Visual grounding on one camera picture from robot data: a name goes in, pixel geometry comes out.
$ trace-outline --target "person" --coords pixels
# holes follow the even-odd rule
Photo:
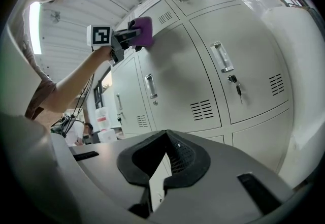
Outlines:
[[[66,135],[66,143],[68,146],[83,145],[83,137],[91,135],[93,127],[90,123],[74,121],[70,130]]]
[[[34,120],[44,109],[56,113],[63,113],[67,110],[68,105],[80,93],[99,65],[110,59],[111,48],[102,46],[98,50],[92,52],[71,74],[60,82],[54,83],[36,64],[34,53],[28,42],[27,35],[24,32],[23,20],[24,10],[28,8],[29,5],[34,2],[44,3],[50,1],[54,0],[20,0],[20,4],[16,5],[8,20],[10,31],[16,43],[29,64],[42,80],[25,114],[27,118],[32,120]]]

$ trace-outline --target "ceiling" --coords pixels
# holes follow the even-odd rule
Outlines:
[[[58,82],[91,53],[86,45],[90,24],[118,25],[142,0],[64,0],[44,3],[40,11],[42,54],[36,55],[41,69]],[[55,14],[59,12],[59,22]]]

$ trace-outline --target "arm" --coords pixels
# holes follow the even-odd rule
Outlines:
[[[70,75],[57,83],[55,90],[42,102],[41,107],[56,113],[67,110],[99,65],[109,60],[110,52],[111,48],[108,46],[92,52]]]
[[[75,142],[75,145],[83,145],[82,139],[78,137],[78,141]]]

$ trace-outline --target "white label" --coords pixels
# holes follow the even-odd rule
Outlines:
[[[149,8],[153,7],[155,4],[157,4],[160,0],[147,0],[146,2],[143,2],[140,4],[135,10],[134,10],[134,16],[135,18],[142,15],[144,12],[146,12]]]

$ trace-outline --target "ceiling light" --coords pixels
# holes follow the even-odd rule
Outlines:
[[[29,7],[29,33],[34,54],[42,54],[39,31],[40,7],[39,2],[34,2]]]

